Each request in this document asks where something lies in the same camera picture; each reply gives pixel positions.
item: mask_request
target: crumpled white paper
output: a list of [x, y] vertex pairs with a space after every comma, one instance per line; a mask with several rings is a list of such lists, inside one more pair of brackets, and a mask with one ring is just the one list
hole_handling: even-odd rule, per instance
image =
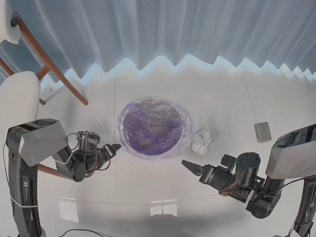
[[209, 130], [203, 129], [196, 132], [192, 140], [192, 150], [200, 155], [205, 155], [208, 151], [207, 146], [211, 142]]

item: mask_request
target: white zip tie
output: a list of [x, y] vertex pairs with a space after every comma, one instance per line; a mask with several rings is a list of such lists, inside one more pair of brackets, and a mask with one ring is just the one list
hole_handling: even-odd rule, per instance
[[10, 194], [10, 197], [11, 197], [12, 201], [13, 201], [14, 203], [16, 203], [19, 207], [22, 207], [22, 208], [34, 208], [34, 207], [38, 207], [38, 205], [29, 205], [29, 206], [20, 205], [20, 204], [18, 204], [17, 201], [15, 201], [15, 200], [13, 199], [13, 197], [11, 196], [11, 194]]
[[69, 158], [68, 158], [68, 160], [66, 161], [66, 162], [61, 162], [61, 161], [58, 161], [58, 160], [55, 160], [56, 162], [58, 162], [58, 163], [60, 163], [60, 164], [67, 164], [68, 162], [69, 162], [69, 160], [70, 160], [70, 158], [72, 157], [72, 154], [73, 154], [73, 152], [71, 152], [71, 155], [69, 156]]

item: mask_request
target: robotic arm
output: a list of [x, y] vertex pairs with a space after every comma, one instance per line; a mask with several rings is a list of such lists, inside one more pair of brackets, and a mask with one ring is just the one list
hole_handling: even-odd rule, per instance
[[78, 132], [78, 150], [72, 152], [58, 120], [39, 119], [8, 130], [9, 188], [13, 217], [19, 237], [45, 237], [37, 204], [38, 164], [52, 156], [58, 173], [81, 182], [116, 155], [120, 144], [97, 148], [100, 137], [94, 132]]
[[236, 159], [224, 155], [222, 166], [182, 164], [200, 182], [217, 189], [220, 195], [247, 203], [246, 210], [259, 219], [269, 216], [281, 197], [285, 179], [304, 179], [298, 215], [286, 237], [308, 237], [316, 214], [316, 124], [290, 132], [277, 139], [270, 153], [267, 178], [257, 176], [260, 157], [243, 153]]

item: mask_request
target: blue curtain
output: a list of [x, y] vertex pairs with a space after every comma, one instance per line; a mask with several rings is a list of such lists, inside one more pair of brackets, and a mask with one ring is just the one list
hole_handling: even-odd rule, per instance
[[[177, 65], [187, 54], [316, 71], [316, 0], [8, 1], [61, 72], [80, 78], [94, 63], [108, 72], [126, 57], [142, 69], [157, 56]], [[44, 65], [23, 39], [0, 49], [14, 72]]]

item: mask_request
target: plastic bag liner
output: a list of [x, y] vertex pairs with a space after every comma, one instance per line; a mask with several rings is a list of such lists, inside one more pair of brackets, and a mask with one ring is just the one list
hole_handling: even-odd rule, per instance
[[192, 111], [161, 97], [131, 101], [118, 115], [121, 144], [128, 153], [149, 161], [174, 158], [191, 146]]

